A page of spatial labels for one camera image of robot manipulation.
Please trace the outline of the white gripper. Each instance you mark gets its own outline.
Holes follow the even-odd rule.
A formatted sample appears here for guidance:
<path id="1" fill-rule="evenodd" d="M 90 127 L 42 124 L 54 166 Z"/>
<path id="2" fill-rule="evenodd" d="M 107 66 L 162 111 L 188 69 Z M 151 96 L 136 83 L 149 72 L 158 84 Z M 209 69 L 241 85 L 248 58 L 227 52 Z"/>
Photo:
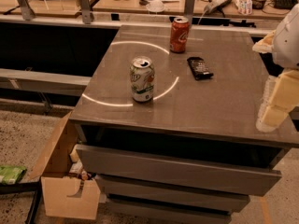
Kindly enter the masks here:
<path id="1" fill-rule="evenodd" d="M 263 90 L 256 128 L 261 132 L 273 132 L 299 105 L 299 5 L 295 5 L 278 25 L 256 42 L 253 51 L 271 53 L 274 63 L 284 68 L 278 76 L 269 76 Z"/>

